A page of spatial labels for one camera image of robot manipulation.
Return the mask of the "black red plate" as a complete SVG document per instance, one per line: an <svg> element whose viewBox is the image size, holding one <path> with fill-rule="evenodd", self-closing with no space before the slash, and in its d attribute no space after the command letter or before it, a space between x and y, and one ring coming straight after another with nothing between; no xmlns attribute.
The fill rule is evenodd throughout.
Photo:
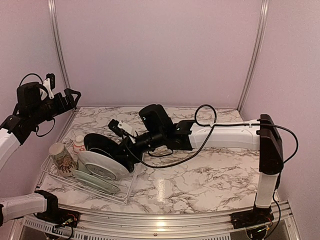
<svg viewBox="0 0 320 240"><path fill-rule="evenodd" d="M84 147L87 151L109 157L123 166L124 163L131 162L127 155L119 152L119 144L98 133L86 134L84 136Z"/></svg>

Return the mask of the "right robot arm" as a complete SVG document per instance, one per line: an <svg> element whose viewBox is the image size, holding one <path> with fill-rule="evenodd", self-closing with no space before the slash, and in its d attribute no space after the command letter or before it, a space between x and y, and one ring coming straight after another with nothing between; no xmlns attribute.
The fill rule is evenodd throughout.
<svg viewBox="0 0 320 240"><path fill-rule="evenodd" d="M160 104L148 105L138 114L146 127L145 133L133 136L127 127L120 125L115 130L121 137L124 152L138 162L142 161L143 153L162 146L198 152L204 147L259 151L258 190L247 219L258 224L267 216L285 164L278 126L268 114L262 114L257 120L209 124L199 123L197 119L174 123Z"/></svg>

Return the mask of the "large white plate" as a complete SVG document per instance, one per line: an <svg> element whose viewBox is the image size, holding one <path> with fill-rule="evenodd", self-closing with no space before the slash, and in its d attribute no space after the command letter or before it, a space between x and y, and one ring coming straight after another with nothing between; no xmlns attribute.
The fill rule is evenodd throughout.
<svg viewBox="0 0 320 240"><path fill-rule="evenodd" d="M122 180L130 176L127 168L112 158L92 151L81 151L78 160L94 175L111 180Z"/></svg>

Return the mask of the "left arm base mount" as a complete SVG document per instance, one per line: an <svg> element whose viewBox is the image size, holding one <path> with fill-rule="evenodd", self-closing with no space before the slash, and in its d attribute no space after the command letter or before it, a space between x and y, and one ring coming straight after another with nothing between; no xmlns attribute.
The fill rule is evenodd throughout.
<svg viewBox="0 0 320 240"><path fill-rule="evenodd" d="M35 193L43 196L47 203L44 212L35 214L38 219L56 224L58 227L62 227L64 222L71 219L72 222L66 223L66 225L73 228L77 227L80 217L80 213L78 211L60 208L58 197L45 190L37 190Z"/></svg>

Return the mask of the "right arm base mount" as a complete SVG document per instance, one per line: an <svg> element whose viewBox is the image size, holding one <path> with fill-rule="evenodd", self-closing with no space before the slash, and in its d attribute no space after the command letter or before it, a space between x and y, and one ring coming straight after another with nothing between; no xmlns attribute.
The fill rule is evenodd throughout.
<svg viewBox="0 0 320 240"><path fill-rule="evenodd" d="M271 206L269 208L260 208L255 205L253 209L232 213L230 218L234 229L252 227L267 222L271 223L275 219Z"/></svg>

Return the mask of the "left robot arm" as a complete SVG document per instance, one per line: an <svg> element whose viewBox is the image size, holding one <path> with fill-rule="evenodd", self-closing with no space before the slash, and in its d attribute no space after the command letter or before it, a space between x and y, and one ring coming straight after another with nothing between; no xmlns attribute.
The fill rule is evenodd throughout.
<svg viewBox="0 0 320 240"><path fill-rule="evenodd" d="M17 104L13 114L0 125L0 165L3 167L11 155L22 146L39 125L54 121L55 117L76 108L81 93L70 88L64 94L52 93L51 80L44 83L29 82L17 88ZM41 220L61 223L67 210L59 208L58 198L44 190L34 193L2 197L0 199L0 223L35 214Z"/></svg>

